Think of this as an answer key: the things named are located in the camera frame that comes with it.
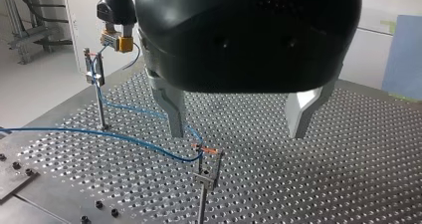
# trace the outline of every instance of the metal post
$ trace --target metal post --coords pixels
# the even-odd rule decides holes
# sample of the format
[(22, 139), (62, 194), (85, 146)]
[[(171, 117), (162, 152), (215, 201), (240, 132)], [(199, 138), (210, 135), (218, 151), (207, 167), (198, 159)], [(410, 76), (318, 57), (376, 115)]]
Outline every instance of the metal post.
[(198, 223), (203, 224), (205, 219), (205, 202), (207, 201), (207, 188), (202, 184), (201, 200), (199, 203)]
[[(28, 1), (30, 3), (38, 3), (38, 1), (37, 2), (34, 2), (33, 0), (28, 0)], [(33, 28), (36, 28), (37, 27), (37, 18), (35, 17), (34, 14), (32, 14), (32, 12), (29, 13), (29, 16), (30, 16), (30, 19), (31, 19), (31, 25), (32, 25), (32, 27)]]
[(103, 101), (100, 98), (100, 86), (95, 86), (95, 87), (96, 87), (96, 92), (97, 92), (97, 105), (98, 105), (98, 108), (99, 108), (100, 122), (101, 122), (100, 129), (106, 130), (107, 125), (106, 125), (106, 119), (105, 119), (105, 112), (104, 112), (104, 109), (103, 109)]
[(103, 69), (102, 54), (96, 54), (95, 66), (93, 64), (93, 60), (91, 60), (91, 53), (90, 53), (89, 48), (84, 49), (84, 54), (85, 54), (85, 63), (87, 66), (87, 82), (96, 87), (97, 106), (98, 106), (98, 111), (99, 111), (99, 116), (100, 116), (99, 129), (106, 130), (109, 128), (109, 125), (106, 124), (103, 101), (102, 101), (102, 98), (100, 97), (101, 87), (106, 83), (104, 69)]
[[(14, 37), (23, 38), (25, 35), (22, 32), (20, 18), (18, 16), (18, 9), (16, 7), (15, 0), (5, 0), (5, 2)], [(20, 46), (18, 48), (18, 52), (22, 59), (20, 64), (27, 64), (31, 62), (31, 55), (29, 54), (26, 46)]]
[[(200, 151), (202, 150), (202, 142), (198, 144), (197, 149), (198, 149), (198, 155), (199, 155)], [(203, 155), (199, 157), (198, 159), (198, 164), (197, 164), (198, 173), (202, 173), (202, 163), (203, 163), (202, 159), (203, 159)]]

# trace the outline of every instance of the blue pneumatic hose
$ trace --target blue pneumatic hose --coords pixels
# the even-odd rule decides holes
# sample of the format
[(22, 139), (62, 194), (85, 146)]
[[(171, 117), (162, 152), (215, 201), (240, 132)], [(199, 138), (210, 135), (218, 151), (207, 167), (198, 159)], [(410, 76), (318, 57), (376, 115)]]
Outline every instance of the blue pneumatic hose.
[(87, 129), (80, 129), (80, 128), (67, 128), (67, 127), (16, 127), (16, 128), (0, 128), (0, 131), (3, 132), (8, 132), (8, 131), (69, 131), (69, 132), (81, 132), (81, 133), (88, 133), (88, 134), (96, 134), (96, 135), (100, 135), (100, 136), (108, 136), (108, 137), (113, 137), (113, 138), (117, 138), (120, 140), (124, 140), (124, 141), (129, 141), (129, 142), (133, 142), (136, 143), (137, 145), (140, 146), (144, 146), (147, 148), (150, 148), (152, 150), (158, 151), (164, 155), (167, 155), (169, 157), (172, 157), (174, 159), (177, 159), (179, 161), (184, 161), (184, 162), (193, 162), (195, 160), (197, 160), (198, 158), (200, 158), (203, 154), (203, 152), (199, 152), (199, 154), (194, 157), (194, 158), (185, 158), (185, 157), (181, 157), (181, 156), (177, 156), (159, 146), (156, 146), (152, 143), (134, 138), (134, 137), (130, 137), (130, 136), (125, 136), (125, 135), (121, 135), (121, 134), (116, 134), (116, 133), (112, 133), (112, 132), (103, 132), (103, 131), (96, 131), (96, 130), (87, 130)]
[[(137, 59), (139, 58), (140, 49), (139, 49), (139, 47), (136, 44), (134, 44), (134, 45), (138, 49), (137, 57), (133, 60), (132, 63), (129, 64), (129, 66), (125, 67), (124, 69), (126, 69), (128, 67), (131, 67), (137, 61)], [(106, 48), (107, 48), (107, 46), (104, 46), (100, 50), (100, 52), (98, 53), (98, 55), (100, 56), (101, 53)], [(151, 110), (147, 110), (147, 109), (139, 109), (139, 108), (136, 108), (136, 107), (126, 106), (126, 105), (121, 105), (121, 104), (113, 104), (113, 103), (107, 101), (104, 98), (104, 96), (103, 96), (102, 89), (99, 87), (99, 84), (96, 81), (96, 72), (95, 72), (95, 69), (94, 69), (94, 63), (96, 62), (96, 60), (97, 60), (97, 57), (95, 57), (94, 60), (93, 60), (93, 62), (91, 63), (91, 74), (93, 75), (94, 85), (96, 85), (96, 87), (98, 88), (99, 98), (103, 102), (103, 104), (105, 104), (108, 107), (113, 107), (113, 108), (117, 108), (117, 109), (124, 109), (124, 110), (133, 111), (133, 112), (142, 112), (142, 113), (146, 113), (146, 114), (149, 114), (149, 115), (152, 115), (152, 116), (156, 116), (158, 118), (167, 119), (167, 116), (165, 114), (161, 113), (161, 112), (155, 112), (155, 111), (151, 111)], [(189, 125), (186, 125), (185, 128), (187, 130), (189, 130), (192, 133), (192, 135), (195, 136), (201, 143), (204, 142), (204, 139), (201, 137), (201, 135), (199, 135), (199, 133), (195, 129), (193, 129)]]

